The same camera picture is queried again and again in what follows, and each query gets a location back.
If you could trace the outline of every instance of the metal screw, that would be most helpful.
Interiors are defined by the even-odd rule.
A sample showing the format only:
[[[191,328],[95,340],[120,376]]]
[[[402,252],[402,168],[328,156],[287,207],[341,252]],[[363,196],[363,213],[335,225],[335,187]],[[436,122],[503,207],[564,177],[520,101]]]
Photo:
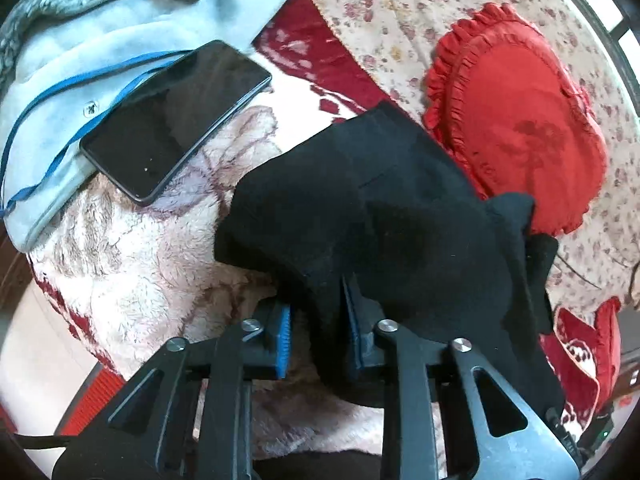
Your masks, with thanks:
[[[89,117],[93,117],[95,114],[97,114],[99,109],[100,107],[98,106],[97,102],[89,101],[87,104],[84,105],[84,108],[82,109],[82,113],[88,119]]]
[[[245,332],[257,332],[261,328],[262,325],[257,319],[245,319],[242,321],[242,330]]]
[[[393,319],[382,319],[378,322],[378,330],[382,332],[395,332],[398,330],[398,323]]]
[[[172,337],[166,342],[166,349],[169,352],[181,352],[187,348],[187,340],[181,337]]]
[[[453,345],[453,348],[462,353],[469,352],[469,350],[473,348],[469,339],[465,339],[463,337],[455,338],[451,344]]]

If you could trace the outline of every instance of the smartphone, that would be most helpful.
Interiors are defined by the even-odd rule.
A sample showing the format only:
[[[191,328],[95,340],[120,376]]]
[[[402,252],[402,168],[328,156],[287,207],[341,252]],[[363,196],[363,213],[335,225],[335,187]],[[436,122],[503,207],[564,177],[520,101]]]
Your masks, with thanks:
[[[151,76],[80,141],[138,205],[148,205],[209,136],[271,81],[237,50],[212,41]]]

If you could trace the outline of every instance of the floral fabric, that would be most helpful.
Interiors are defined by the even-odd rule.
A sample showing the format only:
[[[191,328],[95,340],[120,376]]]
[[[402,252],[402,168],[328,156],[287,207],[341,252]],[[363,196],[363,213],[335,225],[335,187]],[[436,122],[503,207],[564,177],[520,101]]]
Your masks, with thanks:
[[[609,169],[583,225],[560,238],[548,280],[560,304],[593,323],[610,298],[640,298],[633,286],[640,261],[640,126],[626,89],[584,17],[569,0],[314,0],[334,34],[356,61],[412,118],[428,102],[422,81],[433,49],[450,25],[485,2],[511,3],[535,23],[587,89],[606,138]]]

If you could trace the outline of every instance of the red fabric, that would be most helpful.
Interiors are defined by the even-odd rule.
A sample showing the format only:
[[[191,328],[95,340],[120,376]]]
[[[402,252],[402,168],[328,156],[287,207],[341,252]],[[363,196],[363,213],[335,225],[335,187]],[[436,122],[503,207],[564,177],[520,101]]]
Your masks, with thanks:
[[[486,4],[438,42],[424,124],[481,195],[527,192],[534,232],[570,232],[598,193],[604,139],[586,92],[537,28]]]
[[[605,301],[596,312],[595,330],[597,334],[596,357],[597,379],[600,383],[600,398],[596,411],[609,400],[620,373],[620,327],[616,314],[620,310],[620,300],[616,297]]]
[[[593,327],[560,307],[556,311],[554,333],[540,337],[567,403],[574,408],[583,428],[609,400],[618,378],[620,332],[616,314],[619,309],[618,298],[605,301],[598,308]]]
[[[60,433],[63,435],[81,433],[86,425],[94,420],[94,416],[108,404],[111,397],[121,389],[124,383],[125,380],[119,375],[108,371],[106,368],[100,370]]]
[[[258,52],[288,75],[306,79],[324,90],[355,101],[362,113],[388,96],[373,82],[334,36],[312,0],[287,0],[254,41]]]
[[[9,433],[15,433],[17,431],[15,429],[14,422],[11,420],[11,417],[8,415],[8,413],[4,410],[2,404],[0,404],[0,420]]]
[[[617,402],[617,408],[625,408],[626,406],[631,406],[634,402],[634,396],[632,394],[625,395],[624,397],[620,397],[620,400]]]

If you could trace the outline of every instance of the blue strap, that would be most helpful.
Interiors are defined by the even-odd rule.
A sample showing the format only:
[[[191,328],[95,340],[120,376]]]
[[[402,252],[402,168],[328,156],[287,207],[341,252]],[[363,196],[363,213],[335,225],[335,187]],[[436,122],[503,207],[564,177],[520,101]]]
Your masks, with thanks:
[[[20,127],[20,124],[22,124],[22,122],[24,121],[24,119],[27,117],[27,115],[41,102],[43,102],[45,99],[51,97],[52,95],[57,94],[58,92],[61,92],[67,88],[70,88],[72,86],[77,86],[80,83],[84,83],[96,78],[99,78],[101,76],[104,75],[109,75],[112,74],[113,72],[117,72],[119,70],[126,70],[129,68],[132,68],[133,66],[136,66],[138,64],[144,63],[144,62],[149,62],[152,60],[156,60],[156,59],[162,59],[163,57],[168,57],[168,56],[177,56],[180,54],[188,54],[189,52],[191,52],[191,50],[174,50],[174,51],[164,51],[164,52],[152,52],[149,54],[142,54],[141,56],[136,56],[133,57],[131,59],[127,59],[126,61],[114,64],[114,65],[110,65],[104,68],[99,68],[98,70],[92,70],[90,72],[84,72],[81,73],[79,75],[75,75],[73,77],[69,77],[59,83],[56,83],[55,85],[47,88],[44,92],[42,92],[41,94],[39,94],[33,101],[31,101],[27,107],[22,111],[22,113],[18,116],[18,118],[16,119],[14,126],[12,127],[11,131],[9,132],[9,135],[7,137],[6,140],[6,144],[4,145],[4,151],[2,152],[2,159],[0,160],[0,182],[4,182],[4,175],[6,173],[6,165],[7,162],[9,160],[9,151],[11,150],[11,145],[14,143],[14,139],[15,139],[15,135],[18,131],[18,128]],[[69,141],[67,141],[67,143],[63,146],[63,148],[58,152],[58,154],[54,157],[52,163],[49,165],[49,167],[47,168],[47,171],[45,172],[44,176],[42,177],[41,181],[37,184],[34,184],[33,186],[27,186],[27,187],[23,187],[20,191],[18,191],[17,193],[15,193],[10,199],[9,201],[6,203],[6,206],[4,208],[0,207],[0,218],[4,218],[7,214],[9,214],[15,207],[15,203],[16,202],[20,202],[21,200],[26,200],[28,199],[28,197],[31,196],[31,194],[38,188],[38,186],[47,178],[49,178],[58,168],[58,166],[60,165],[60,162],[62,162],[62,159],[64,158],[65,154],[66,154],[66,150],[68,150],[68,147],[70,145],[72,145],[74,142],[76,142],[79,139],[82,139],[86,134],[88,134],[91,130],[93,130],[98,124],[100,124],[100,122],[107,116],[107,114],[113,109],[113,107],[115,107],[116,105],[118,105],[133,89],[135,89],[135,87],[143,80],[145,79],[147,76],[152,75],[155,72],[158,72],[159,70],[162,70],[163,68],[171,65],[175,60],[169,60],[166,61],[158,66],[155,66],[149,70],[147,70],[146,72],[140,74],[139,76],[137,76],[133,81],[131,81],[129,84],[127,84],[120,92],[119,94],[115,97],[115,99],[111,102],[109,108],[107,108],[105,111],[103,111],[101,114],[99,114],[98,116],[95,116],[93,119],[89,120],[87,123],[84,124],[84,126],[82,126],[77,132],[76,134],[71,137],[71,139],[69,139]]]

